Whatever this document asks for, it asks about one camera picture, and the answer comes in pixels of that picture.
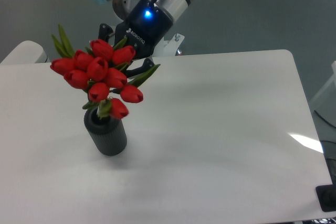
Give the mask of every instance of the tulip flower head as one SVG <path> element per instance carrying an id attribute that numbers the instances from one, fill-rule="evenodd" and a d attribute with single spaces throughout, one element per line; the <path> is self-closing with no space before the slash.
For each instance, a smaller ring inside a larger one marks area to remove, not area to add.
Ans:
<path id="1" fill-rule="evenodd" d="M 115 46 L 97 39 L 90 42 L 91 48 L 73 51 L 66 34 L 59 25 L 59 41 L 52 36 L 61 59 L 53 60 L 50 68 L 62 75 L 69 85 L 82 89 L 88 97 L 83 109 L 99 107 L 98 117 L 109 116 L 120 120 L 129 114 L 126 105 L 118 98 L 109 96 L 119 94 L 124 102 L 139 103 L 143 94 L 138 87 L 145 82 L 159 67 L 154 65 L 132 81 L 128 81 L 127 68 L 136 54 L 133 46 L 124 46 L 127 39 L 122 39 Z"/>

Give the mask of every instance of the white table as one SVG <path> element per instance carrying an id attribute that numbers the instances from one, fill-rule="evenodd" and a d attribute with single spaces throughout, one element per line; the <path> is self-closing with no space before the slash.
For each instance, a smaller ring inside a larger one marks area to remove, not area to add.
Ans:
<path id="1" fill-rule="evenodd" d="M 1 223 L 272 223 L 334 217 L 331 184 L 285 50 L 156 58 L 128 104 L 124 152 L 98 152 L 85 94 L 49 64 L 0 67 Z"/>

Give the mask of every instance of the textured cylindrical vase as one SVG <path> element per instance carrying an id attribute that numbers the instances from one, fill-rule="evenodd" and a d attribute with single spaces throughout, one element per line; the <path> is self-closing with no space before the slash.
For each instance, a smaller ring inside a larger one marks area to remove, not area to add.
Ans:
<path id="1" fill-rule="evenodd" d="M 125 149 L 127 137 L 121 120 L 113 117 L 100 120 L 97 109 L 93 109 L 86 111 L 84 125 L 102 154 L 115 156 Z"/>

